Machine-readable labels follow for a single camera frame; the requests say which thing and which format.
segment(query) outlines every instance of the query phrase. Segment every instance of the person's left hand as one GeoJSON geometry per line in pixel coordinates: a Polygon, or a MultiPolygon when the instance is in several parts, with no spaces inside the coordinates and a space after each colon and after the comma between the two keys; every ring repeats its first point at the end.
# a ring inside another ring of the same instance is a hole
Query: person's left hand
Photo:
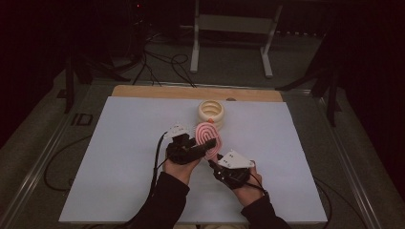
{"type": "Polygon", "coordinates": [[[169,158],[166,159],[163,163],[163,171],[171,175],[175,178],[177,178],[179,181],[183,182],[185,185],[188,185],[188,182],[190,181],[191,173],[193,172],[194,168],[200,163],[202,159],[197,159],[194,161],[191,161],[188,164],[180,165],[176,164],[173,161],[171,161],[169,158]]]}

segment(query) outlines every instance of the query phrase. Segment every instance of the white tag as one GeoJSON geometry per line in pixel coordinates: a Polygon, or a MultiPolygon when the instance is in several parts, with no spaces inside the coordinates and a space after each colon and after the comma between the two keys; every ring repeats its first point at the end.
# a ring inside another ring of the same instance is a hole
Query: white tag
{"type": "Polygon", "coordinates": [[[222,159],[218,160],[218,164],[228,169],[242,169],[254,167],[253,161],[246,159],[238,154],[238,152],[231,150],[222,159]]]}
{"type": "Polygon", "coordinates": [[[164,138],[175,137],[175,136],[187,134],[187,133],[188,133],[187,127],[184,127],[180,123],[176,123],[176,125],[174,127],[170,128],[170,130],[164,135],[164,138]]]}

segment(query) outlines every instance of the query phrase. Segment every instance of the table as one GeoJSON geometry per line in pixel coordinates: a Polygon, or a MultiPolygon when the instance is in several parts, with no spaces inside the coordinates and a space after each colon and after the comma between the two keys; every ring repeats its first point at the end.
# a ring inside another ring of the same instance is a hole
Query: table
{"type": "MultiPolygon", "coordinates": [[[[59,221],[122,223],[130,219],[148,194],[159,137],[176,121],[193,123],[201,99],[223,103],[221,154],[234,147],[257,161],[278,216],[290,223],[327,220],[288,107],[278,92],[117,86],[106,102],[59,221]]],[[[162,151],[168,143],[162,143],[162,151]]],[[[212,172],[206,161],[196,167],[179,223],[245,223],[239,213],[242,206],[212,172]]]]}
{"type": "Polygon", "coordinates": [[[237,17],[224,15],[200,14],[200,0],[196,0],[195,18],[194,18],[194,45],[191,54],[190,72],[196,73],[199,66],[200,55],[200,30],[211,31],[239,31],[267,34],[267,42],[260,49],[262,56],[263,67],[265,68],[265,77],[271,78],[273,72],[268,60],[268,50],[271,45],[274,33],[277,28],[277,21],[280,17],[282,5],[277,7],[277,11],[272,18],[253,18],[253,17],[237,17]]]}

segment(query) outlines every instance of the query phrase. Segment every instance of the pink coil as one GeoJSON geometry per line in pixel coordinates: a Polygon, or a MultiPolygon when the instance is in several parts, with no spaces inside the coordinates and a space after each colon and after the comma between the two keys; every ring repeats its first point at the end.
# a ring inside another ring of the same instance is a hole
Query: pink coil
{"type": "Polygon", "coordinates": [[[214,124],[211,124],[209,122],[202,122],[196,127],[196,141],[198,145],[204,144],[207,140],[215,138],[217,140],[217,145],[209,149],[205,153],[205,159],[206,160],[213,160],[215,163],[218,162],[217,159],[217,154],[221,150],[221,147],[223,147],[223,143],[221,142],[220,134],[217,131],[217,128],[214,126],[214,124]]]}

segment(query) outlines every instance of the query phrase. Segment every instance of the person's right hand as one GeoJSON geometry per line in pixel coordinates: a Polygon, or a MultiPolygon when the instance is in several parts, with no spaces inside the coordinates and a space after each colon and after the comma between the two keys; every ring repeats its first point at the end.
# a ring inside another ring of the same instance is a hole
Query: person's right hand
{"type": "MultiPolygon", "coordinates": [[[[250,178],[249,178],[249,180],[247,182],[261,187],[261,185],[262,185],[262,176],[257,173],[256,165],[255,165],[255,167],[250,168],[250,178]]],[[[251,187],[251,186],[248,186],[248,185],[244,185],[241,188],[237,188],[237,189],[234,189],[232,191],[236,195],[236,197],[238,198],[238,201],[241,202],[241,204],[244,207],[246,207],[247,205],[249,205],[250,203],[256,201],[257,199],[261,198],[264,195],[262,190],[259,190],[257,188],[254,188],[254,187],[251,187]]]]}

